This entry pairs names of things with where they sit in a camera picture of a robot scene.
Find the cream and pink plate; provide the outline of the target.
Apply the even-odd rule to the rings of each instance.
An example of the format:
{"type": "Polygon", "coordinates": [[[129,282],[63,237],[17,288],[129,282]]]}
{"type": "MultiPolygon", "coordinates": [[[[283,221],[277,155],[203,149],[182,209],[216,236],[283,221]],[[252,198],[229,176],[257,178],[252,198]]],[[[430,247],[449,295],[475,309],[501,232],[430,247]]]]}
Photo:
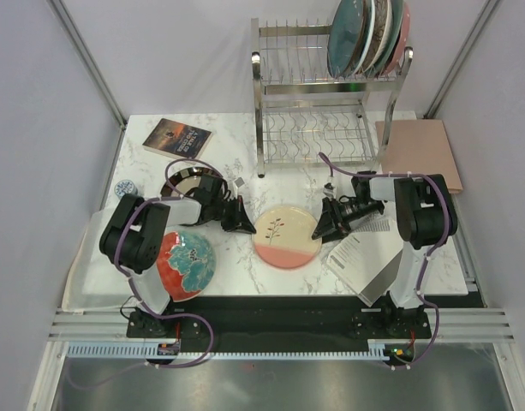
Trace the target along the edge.
{"type": "Polygon", "coordinates": [[[309,264],[319,254],[322,240],[312,238],[317,221],[305,209],[281,205],[262,213],[255,222],[253,245],[268,265],[293,270],[309,264]]]}

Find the black rim beige plate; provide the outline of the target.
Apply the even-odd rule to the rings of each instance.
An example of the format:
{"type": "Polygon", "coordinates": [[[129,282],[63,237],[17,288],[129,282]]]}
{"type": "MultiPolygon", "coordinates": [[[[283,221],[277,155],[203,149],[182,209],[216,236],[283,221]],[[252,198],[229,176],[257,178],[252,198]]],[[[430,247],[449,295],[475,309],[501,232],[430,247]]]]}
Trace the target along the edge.
{"type": "Polygon", "coordinates": [[[218,176],[218,174],[207,167],[188,167],[170,176],[170,182],[180,192],[186,194],[190,189],[200,185],[202,176],[218,176]]]}

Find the red plate blue flower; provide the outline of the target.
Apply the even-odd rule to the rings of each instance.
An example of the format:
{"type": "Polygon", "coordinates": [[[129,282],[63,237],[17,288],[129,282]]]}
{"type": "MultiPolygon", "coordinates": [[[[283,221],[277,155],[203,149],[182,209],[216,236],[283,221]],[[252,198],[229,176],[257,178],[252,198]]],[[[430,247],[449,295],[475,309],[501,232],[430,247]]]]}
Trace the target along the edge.
{"type": "Polygon", "coordinates": [[[188,301],[204,291],[212,280],[217,268],[216,252],[203,235],[170,231],[163,237],[156,267],[172,301],[188,301]]]}

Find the dark blue blossom plate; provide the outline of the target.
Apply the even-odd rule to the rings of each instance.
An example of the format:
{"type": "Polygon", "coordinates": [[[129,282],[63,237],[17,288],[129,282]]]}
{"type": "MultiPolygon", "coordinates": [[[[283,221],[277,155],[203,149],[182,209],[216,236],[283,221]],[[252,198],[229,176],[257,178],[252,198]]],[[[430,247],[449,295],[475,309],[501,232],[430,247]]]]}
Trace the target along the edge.
{"type": "Polygon", "coordinates": [[[327,43],[327,68],[334,79],[354,72],[364,48],[369,6],[362,0],[342,0],[334,15],[327,43]]]}

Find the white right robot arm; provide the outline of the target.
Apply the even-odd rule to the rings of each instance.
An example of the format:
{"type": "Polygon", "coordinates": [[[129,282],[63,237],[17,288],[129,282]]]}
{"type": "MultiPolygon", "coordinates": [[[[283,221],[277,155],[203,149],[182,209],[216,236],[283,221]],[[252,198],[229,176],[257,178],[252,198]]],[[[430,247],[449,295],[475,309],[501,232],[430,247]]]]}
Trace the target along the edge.
{"type": "Polygon", "coordinates": [[[395,204],[397,231],[403,240],[396,279],[389,288],[396,307],[380,315],[382,331],[399,337],[411,326],[409,313],[427,302],[425,275],[432,254],[457,231],[455,207],[445,178],[440,174],[378,174],[363,171],[351,175],[355,195],[346,200],[325,197],[322,212],[312,233],[326,243],[346,238],[357,222],[375,212],[382,214],[385,203],[395,204]]]}

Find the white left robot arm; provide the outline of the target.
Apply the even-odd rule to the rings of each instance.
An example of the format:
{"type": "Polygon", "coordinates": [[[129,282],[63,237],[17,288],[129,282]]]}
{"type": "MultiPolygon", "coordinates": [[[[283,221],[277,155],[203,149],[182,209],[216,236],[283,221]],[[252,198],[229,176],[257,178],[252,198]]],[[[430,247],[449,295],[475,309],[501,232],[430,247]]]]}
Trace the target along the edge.
{"type": "Polygon", "coordinates": [[[175,298],[162,278],[175,271],[187,298],[211,281],[216,255],[209,241],[189,228],[216,221],[227,233],[253,235],[256,228],[240,194],[213,173],[198,175],[185,193],[171,178],[169,197],[144,199],[124,194],[99,240],[99,250],[127,278],[134,298],[148,313],[146,327],[166,337],[176,327],[176,316],[165,308],[175,298]]]}

